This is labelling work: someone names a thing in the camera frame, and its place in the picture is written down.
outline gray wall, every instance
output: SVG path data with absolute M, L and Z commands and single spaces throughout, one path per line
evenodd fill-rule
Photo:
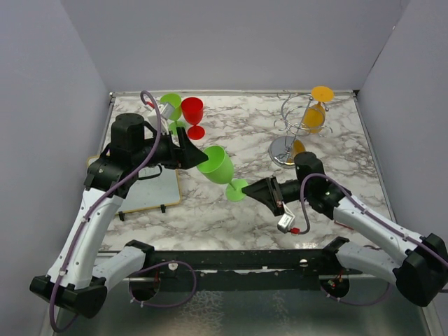
M 114 91 L 359 89 L 409 0 L 62 0 Z
M 360 91 L 402 225 L 448 242 L 448 1 L 412 0 Z M 436 306 L 448 334 L 448 295 Z
M 2 1 L 0 50 L 0 335 L 38 335 L 108 95 L 59 0 Z

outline cup base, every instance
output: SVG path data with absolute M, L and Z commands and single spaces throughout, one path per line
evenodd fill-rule
M 188 129 L 187 135 L 192 140 L 199 140 L 205 135 L 205 129 L 201 126 L 195 125 Z
M 236 190 L 231 185 L 228 185 L 225 189 L 225 196 L 232 202 L 241 201 L 246 196 L 246 194 L 242 192 L 242 188 L 247 187 L 249 184 L 242 178 L 233 180 L 232 184 L 235 186 Z
M 171 124 L 169 124 L 169 126 L 168 126 L 168 130 L 169 130 L 173 135 L 177 135 L 177 127 L 183 127 L 183 128 L 186 128 L 186 124 L 185 124 L 183 121 L 172 122 Z

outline cable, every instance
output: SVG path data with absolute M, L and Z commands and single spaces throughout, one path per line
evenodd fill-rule
M 149 272 L 151 270 L 154 270 L 155 268 L 159 268 L 161 266 L 165 266 L 168 264 L 180 264 L 180 265 L 184 265 L 186 266 L 192 274 L 193 277 L 193 287 L 192 290 L 190 292 L 190 294 L 188 294 L 188 297 L 186 297 L 184 300 L 177 302 L 177 303 L 173 303 L 173 304 L 155 304 L 155 303 L 148 303 L 148 302 L 144 302 L 144 301 L 138 301 L 135 297 L 134 294 L 132 293 L 132 289 L 131 289 L 131 285 L 129 283 L 129 294 L 132 297 L 131 303 L 138 302 L 142 307 L 143 306 L 147 306 L 147 307 L 155 307 L 155 308 L 175 308 L 175 307 L 179 307 L 181 305 L 183 305 L 184 303 L 188 302 L 196 293 L 196 287 L 197 287 L 197 278 L 196 278 L 196 273 L 195 270 L 193 269 L 193 267 L 191 267 L 189 264 L 187 264 L 186 262 L 183 261 L 179 261 L 179 260 L 172 260 L 172 261 L 165 261 L 165 262 L 161 262 L 160 264 L 156 264 L 154 266 L 145 268 L 145 269 L 141 269 L 138 272 L 133 273 L 133 276 L 144 273 L 144 272 Z
M 340 297 L 335 297 L 335 296 L 332 296 L 331 294 L 329 294 L 329 292 L 327 292 L 325 289 L 323 289 L 322 286 L 321 286 L 321 291 L 323 291 L 326 294 L 327 298 L 330 298 L 331 300 L 334 300 L 334 301 L 341 302 L 341 303 L 343 303 L 345 305 L 355 306 L 355 307 L 369 307 L 369 306 L 373 306 L 373 305 L 376 305 L 376 304 L 378 304 L 380 302 L 385 301 L 385 299 L 388 298 L 389 295 L 392 292 L 392 286 L 390 285 L 390 283 L 387 283 L 387 288 L 384 291 L 383 295 L 378 297 L 376 300 L 373 300 L 373 301 L 368 302 L 368 303 L 355 303 L 355 302 L 342 300 Z
M 159 106 L 157 105 L 156 100 L 154 99 L 154 97 L 152 96 L 151 93 L 149 93 L 148 91 L 141 91 L 140 93 L 140 97 L 144 97 L 144 95 L 147 95 L 149 97 L 149 99 L 152 101 L 152 103 L 154 104 L 154 108 L 155 108 L 155 113 L 157 116 L 157 134 L 155 135 L 155 140 L 154 140 L 154 145 L 151 148 L 148 156 L 146 157 L 146 159 L 128 176 L 126 176 L 123 180 L 121 180 L 120 182 L 118 182 L 117 184 L 114 184 L 109 190 L 107 190 L 85 213 L 85 215 L 83 216 L 83 219 L 81 219 L 81 224 L 79 225 L 75 235 L 73 236 L 73 240 L 70 243 L 70 247 L 69 250 L 67 251 L 67 254 L 65 256 L 64 262 L 62 263 L 61 268 L 59 269 L 59 275 L 56 278 L 55 281 L 55 285 L 53 286 L 53 290 L 51 292 L 51 296 L 50 296 L 50 325 L 51 328 L 56 332 L 56 333 L 63 333 L 65 330 L 67 330 L 68 328 L 70 328 L 70 326 L 73 324 L 73 322 L 75 321 L 77 315 L 74 316 L 74 318 L 63 328 L 58 328 L 56 325 L 56 318 L 55 318 L 55 303 L 56 303 L 56 294 L 57 294 L 57 289 L 59 288 L 61 281 L 62 281 L 62 277 L 67 273 L 67 265 L 70 262 L 70 258 L 71 255 L 74 252 L 76 243 L 79 240 L 79 237 L 81 235 L 81 232 L 83 231 L 83 228 L 85 227 L 85 224 L 87 224 L 90 216 L 93 214 L 93 212 L 96 210 L 96 208 L 110 195 L 112 194 L 115 190 L 117 190 L 119 187 L 121 187 L 123 184 L 125 184 L 126 182 L 128 182 L 133 176 L 137 175 L 139 173 L 139 171 L 144 168 L 146 166 L 146 164 L 149 162 L 149 160 L 152 158 L 152 156 L 154 155 L 155 151 L 157 150 L 157 147 L 159 145 L 160 142 L 160 136 L 162 134 L 162 122 L 161 122 L 161 115 L 160 115 L 160 110 L 159 110 Z
M 428 252 L 434 258 L 436 258 L 438 261 L 440 261 L 445 268 L 448 268 L 448 262 L 445 259 L 443 259 L 440 255 L 438 255 L 436 252 L 434 252 L 433 250 L 428 248 L 427 245 L 422 244 L 420 241 L 403 234 L 401 231 L 399 231 L 399 230 L 395 229 L 394 227 L 390 226 L 384 220 L 376 217 L 373 213 L 370 213 L 367 209 L 364 209 L 359 203 L 357 203 L 357 201 L 355 201 L 355 199 L 352 196 L 350 196 L 350 194 L 338 182 L 336 182 L 331 177 L 326 176 L 324 174 L 319 174 L 319 173 L 310 174 L 310 175 L 308 175 L 307 177 L 305 177 L 303 179 L 302 185 L 300 186 L 300 203 L 302 205 L 303 215 L 304 215 L 304 218 L 305 218 L 305 222 L 307 223 L 307 230 L 308 231 L 309 231 L 310 224 L 309 224 L 309 218 L 308 218 L 308 215 L 307 215 L 307 210 L 305 209 L 305 185 L 307 184 L 308 180 L 313 178 L 313 177 L 320 177 L 321 179 L 329 180 L 329 182 L 333 183 L 335 186 L 337 186 L 342 191 L 344 196 L 347 197 L 347 199 L 357 209 L 361 210 L 364 214 L 369 216 L 371 219 L 376 221 L 378 224 L 380 224 L 381 226 L 383 226 L 387 230 L 391 231 L 392 233 L 398 235 L 399 237 L 402 237 L 403 239 L 408 240 L 411 243 L 413 243 L 413 244 L 417 245 L 418 247 L 422 248 L 423 250 L 425 250 L 425 252 Z

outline green cup base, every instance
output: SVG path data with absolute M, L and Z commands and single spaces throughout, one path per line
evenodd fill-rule
M 245 198 L 246 194 L 242 192 L 242 188 L 247 187 L 248 183 L 244 179 L 237 179 L 232 181 L 233 186 L 236 190 L 228 185 L 225 189 L 225 196 L 229 201 L 238 202 Z
M 172 122 L 171 124 L 169 124 L 168 130 L 174 135 L 177 135 L 177 127 L 186 128 L 186 124 L 183 121 Z

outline marble tabletop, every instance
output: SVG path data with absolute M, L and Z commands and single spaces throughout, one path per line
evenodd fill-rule
M 190 97 L 192 94 L 181 94 Z M 249 183 L 275 175 L 280 183 L 295 178 L 294 169 L 276 166 L 267 149 L 272 140 L 284 135 L 274 127 L 286 94 L 194 94 L 204 102 L 200 123 L 206 135 L 195 145 L 201 149 L 218 144 L 234 163 L 235 178 Z M 290 108 L 303 105 L 306 97 L 288 102 Z M 326 125 L 333 130 L 327 137 L 315 134 L 301 138 L 308 151 L 323 161 L 325 172 L 371 209 L 390 217 L 368 142 L 351 94 L 336 95 L 329 103 Z M 116 97 L 111 120 L 120 113 L 146 113 L 138 97 Z M 300 116 L 290 114 L 298 123 Z M 337 236 L 358 244 L 369 241 L 357 232 L 335 224 L 309 209 L 311 232 L 305 235 L 283 234 L 277 230 L 280 217 L 251 198 L 229 202 L 225 186 L 216 185 L 196 168 L 179 171 L 183 200 L 167 208 L 129 213 L 126 221 L 111 222 L 101 249 L 120 250 L 132 239 L 151 244 L 158 250 L 221 249 L 319 249 Z M 295 213 L 295 226 L 305 228 L 298 202 L 288 204 Z

